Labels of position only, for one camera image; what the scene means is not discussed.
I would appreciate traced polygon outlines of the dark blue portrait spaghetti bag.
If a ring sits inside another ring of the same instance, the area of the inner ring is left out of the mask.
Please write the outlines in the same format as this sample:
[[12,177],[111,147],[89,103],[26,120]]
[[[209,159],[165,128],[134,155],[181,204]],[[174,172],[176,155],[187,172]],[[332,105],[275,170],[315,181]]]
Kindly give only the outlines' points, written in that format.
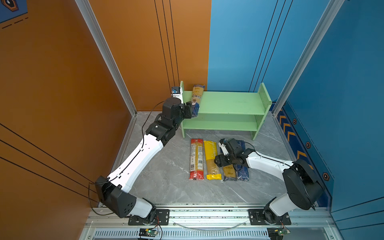
[[233,165],[228,165],[228,161],[225,160],[225,155],[220,159],[221,168],[223,171],[223,181],[236,181],[237,175]]

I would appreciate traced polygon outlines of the blue yellow spaghetti bag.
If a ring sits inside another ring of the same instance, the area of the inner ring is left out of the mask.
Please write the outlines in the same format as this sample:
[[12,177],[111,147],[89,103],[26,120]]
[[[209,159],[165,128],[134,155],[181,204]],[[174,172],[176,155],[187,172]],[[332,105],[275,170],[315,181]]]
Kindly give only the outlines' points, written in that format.
[[200,103],[205,90],[205,85],[194,85],[192,90],[192,117],[197,117],[200,109]]

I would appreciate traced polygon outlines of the red white spaghetti bag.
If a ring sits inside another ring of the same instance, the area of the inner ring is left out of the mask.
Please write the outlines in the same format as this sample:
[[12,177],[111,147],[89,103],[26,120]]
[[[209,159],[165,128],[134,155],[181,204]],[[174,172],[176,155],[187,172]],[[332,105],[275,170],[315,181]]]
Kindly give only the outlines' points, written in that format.
[[191,139],[190,180],[204,180],[204,141]]

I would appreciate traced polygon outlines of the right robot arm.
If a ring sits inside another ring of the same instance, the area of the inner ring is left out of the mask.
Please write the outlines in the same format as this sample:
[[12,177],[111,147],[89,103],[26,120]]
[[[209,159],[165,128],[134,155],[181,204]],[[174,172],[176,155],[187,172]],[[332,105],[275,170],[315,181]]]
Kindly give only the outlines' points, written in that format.
[[279,224],[285,214],[300,208],[309,210],[322,196],[325,186],[315,171],[304,160],[288,161],[269,157],[255,149],[243,149],[235,139],[221,139],[222,153],[215,157],[218,167],[239,165],[273,175],[286,186],[286,193],[269,201],[261,219],[269,225]]

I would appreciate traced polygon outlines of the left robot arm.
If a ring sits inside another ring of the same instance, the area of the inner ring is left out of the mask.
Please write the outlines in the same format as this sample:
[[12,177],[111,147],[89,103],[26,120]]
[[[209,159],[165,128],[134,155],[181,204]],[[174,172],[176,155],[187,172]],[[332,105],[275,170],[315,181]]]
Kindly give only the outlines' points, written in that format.
[[147,223],[156,217],[156,206],[148,200],[130,194],[136,179],[150,162],[173,138],[185,119],[192,118],[192,103],[171,97],[162,102],[163,110],[147,130],[142,130],[143,139],[106,178],[100,176],[94,183],[99,201],[120,218],[137,216]]

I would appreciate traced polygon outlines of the green wooden two-tier shelf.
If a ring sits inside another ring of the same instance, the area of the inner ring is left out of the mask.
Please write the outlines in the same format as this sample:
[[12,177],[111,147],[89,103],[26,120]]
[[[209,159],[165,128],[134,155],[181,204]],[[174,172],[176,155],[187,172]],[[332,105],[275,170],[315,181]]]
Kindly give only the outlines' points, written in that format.
[[264,83],[256,93],[204,91],[198,116],[181,124],[182,136],[186,130],[243,131],[255,140],[271,105]]

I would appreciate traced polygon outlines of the blue Barilla spaghetti box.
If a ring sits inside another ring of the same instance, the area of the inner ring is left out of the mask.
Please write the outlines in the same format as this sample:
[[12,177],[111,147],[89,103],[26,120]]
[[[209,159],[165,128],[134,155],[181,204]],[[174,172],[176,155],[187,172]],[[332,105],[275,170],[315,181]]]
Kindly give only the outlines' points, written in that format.
[[[237,143],[241,146],[243,151],[246,149],[245,148],[245,142],[237,140]],[[236,175],[237,175],[237,180],[239,181],[249,181],[249,170],[248,168],[240,165],[234,165]]]

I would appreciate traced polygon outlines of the right green circuit board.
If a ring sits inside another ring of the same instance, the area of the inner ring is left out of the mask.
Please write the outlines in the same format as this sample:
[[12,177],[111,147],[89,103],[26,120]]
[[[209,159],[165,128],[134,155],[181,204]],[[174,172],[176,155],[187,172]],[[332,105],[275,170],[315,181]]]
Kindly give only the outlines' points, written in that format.
[[290,235],[291,231],[286,229],[267,229],[268,236],[271,240],[283,240],[284,236]]

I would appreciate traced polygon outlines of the green circuit board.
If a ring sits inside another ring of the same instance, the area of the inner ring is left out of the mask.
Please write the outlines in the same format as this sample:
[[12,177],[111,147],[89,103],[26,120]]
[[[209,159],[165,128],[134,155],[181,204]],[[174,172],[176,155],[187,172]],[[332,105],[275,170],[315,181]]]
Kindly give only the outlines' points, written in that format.
[[157,229],[141,228],[138,233],[139,240],[159,240],[160,232]]
[[291,231],[286,229],[267,229],[268,236],[271,240],[283,240],[284,236],[290,235]]

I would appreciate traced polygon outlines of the left green circuit board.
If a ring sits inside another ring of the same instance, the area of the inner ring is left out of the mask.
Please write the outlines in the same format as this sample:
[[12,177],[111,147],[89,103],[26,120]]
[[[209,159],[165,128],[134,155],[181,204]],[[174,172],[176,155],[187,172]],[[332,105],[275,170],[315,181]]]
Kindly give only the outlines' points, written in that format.
[[160,232],[157,229],[141,228],[138,233],[139,240],[159,240]]

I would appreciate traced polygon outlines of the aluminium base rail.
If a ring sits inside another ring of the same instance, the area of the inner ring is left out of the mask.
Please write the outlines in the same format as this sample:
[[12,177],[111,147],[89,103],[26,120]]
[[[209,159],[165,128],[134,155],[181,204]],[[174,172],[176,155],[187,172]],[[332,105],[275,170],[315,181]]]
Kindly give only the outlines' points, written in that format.
[[171,204],[157,207],[158,218],[145,224],[137,217],[119,218],[107,208],[89,214],[81,240],[138,240],[141,228],[157,229],[159,240],[270,240],[267,229],[286,229],[284,240],[341,240],[326,208],[293,210],[279,224],[261,219],[257,204]]

